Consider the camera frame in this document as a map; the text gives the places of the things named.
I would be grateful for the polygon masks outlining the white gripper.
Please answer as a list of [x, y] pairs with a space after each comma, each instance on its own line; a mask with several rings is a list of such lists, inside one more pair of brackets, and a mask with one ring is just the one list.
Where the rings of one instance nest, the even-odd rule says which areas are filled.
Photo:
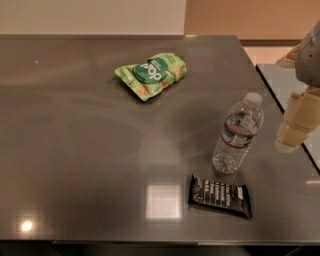
[[295, 62], [296, 78], [309, 85], [301, 94], [292, 93], [287, 101], [275, 147], [291, 153], [320, 125], [320, 21], [301, 41]]

